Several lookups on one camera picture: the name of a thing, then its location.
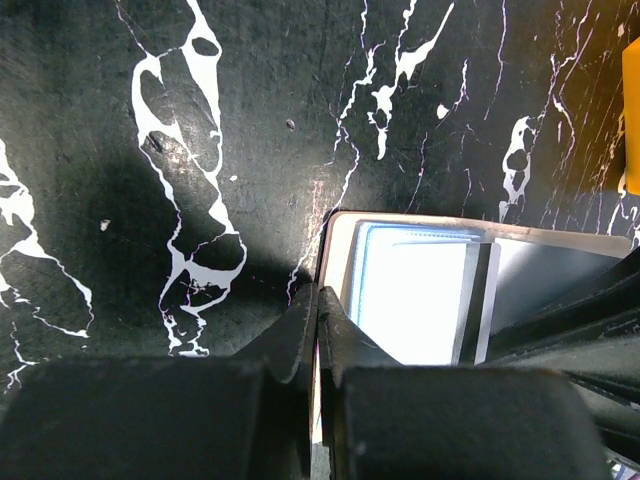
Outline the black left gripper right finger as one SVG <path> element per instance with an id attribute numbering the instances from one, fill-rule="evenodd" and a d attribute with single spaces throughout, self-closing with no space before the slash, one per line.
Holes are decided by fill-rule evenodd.
<path id="1" fill-rule="evenodd" d="M 406 366 L 318 297 L 323 441 L 335 479 L 606 479 L 578 392 L 546 370 Z"/>

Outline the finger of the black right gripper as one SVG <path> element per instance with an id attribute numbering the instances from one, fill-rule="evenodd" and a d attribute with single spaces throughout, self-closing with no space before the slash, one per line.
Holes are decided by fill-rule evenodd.
<path id="1" fill-rule="evenodd" d="M 639 251 L 492 335 L 489 365 L 560 370 L 619 400 L 639 398 Z"/>

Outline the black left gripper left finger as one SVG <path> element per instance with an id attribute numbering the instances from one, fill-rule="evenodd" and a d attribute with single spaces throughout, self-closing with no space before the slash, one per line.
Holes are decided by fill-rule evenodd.
<path id="1" fill-rule="evenodd" d="M 5 479 L 306 479 L 318 289 L 226 357 L 67 358 L 1 421 Z"/>

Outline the beige leather card holder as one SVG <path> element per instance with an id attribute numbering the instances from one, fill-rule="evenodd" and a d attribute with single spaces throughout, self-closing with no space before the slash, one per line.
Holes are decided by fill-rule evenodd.
<path id="1" fill-rule="evenodd" d="M 501 248 L 490 337 L 526 323 L 631 249 L 627 238 L 544 230 L 464 218 L 340 212 L 328 223 L 319 283 L 335 291 L 350 317 L 357 264 L 369 244 L 498 244 Z"/>

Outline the white credit card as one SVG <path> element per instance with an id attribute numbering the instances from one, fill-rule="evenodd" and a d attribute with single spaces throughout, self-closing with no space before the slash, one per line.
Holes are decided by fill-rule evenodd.
<path id="1" fill-rule="evenodd" d="M 498 244 L 369 244 L 354 273 L 350 317 L 405 365 L 485 361 Z"/>

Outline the small yellow card bin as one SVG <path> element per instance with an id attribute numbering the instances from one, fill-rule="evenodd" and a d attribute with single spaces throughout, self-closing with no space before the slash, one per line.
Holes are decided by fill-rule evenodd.
<path id="1" fill-rule="evenodd" d="M 625 187 L 640 192 L 640 39 L 632 41 L 622 53 L 623 117 L 625 127 Z"/>

